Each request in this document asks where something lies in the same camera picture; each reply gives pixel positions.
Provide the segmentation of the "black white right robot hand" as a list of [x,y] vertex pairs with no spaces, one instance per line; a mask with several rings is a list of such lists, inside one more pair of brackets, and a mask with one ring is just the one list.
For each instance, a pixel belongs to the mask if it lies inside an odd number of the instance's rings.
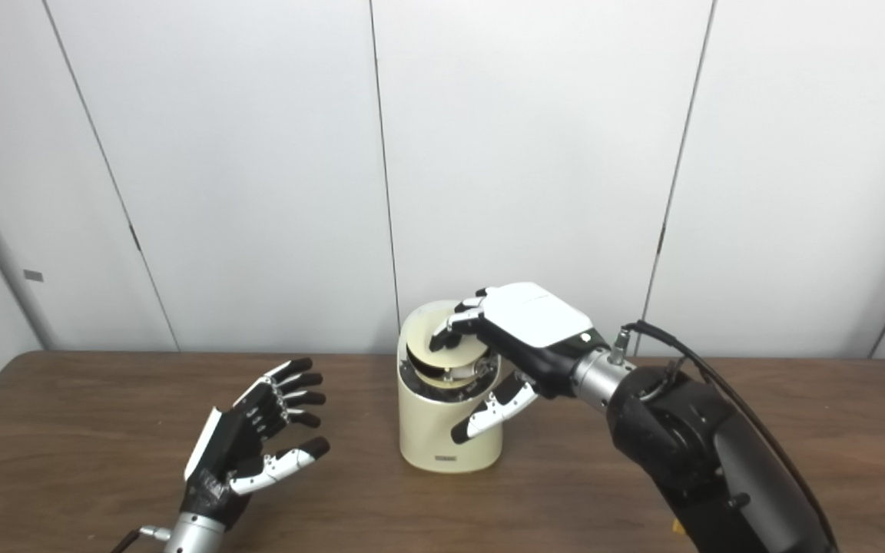
[[429,350],[453,349],[464,336],[476,337],[514,372],[452,428],[456,444],[503,424],[537,398],[576,398],[580,362],[607,349],[587,315],[536,283],[482,288],[461,301],[433,330]]

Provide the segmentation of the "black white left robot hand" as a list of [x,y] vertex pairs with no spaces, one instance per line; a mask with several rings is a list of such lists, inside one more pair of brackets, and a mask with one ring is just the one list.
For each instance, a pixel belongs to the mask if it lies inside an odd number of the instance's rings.
[[266,453],[266,443],[291,425],[316,429],[322,423],[304,406],[322,406],[315,391],[323,375],[309,357],[284,362],[261,375],[228,410],[211,410],[184,469],[180,511],[231,531],[253,493],[272,486],[326,455],[322,436]]

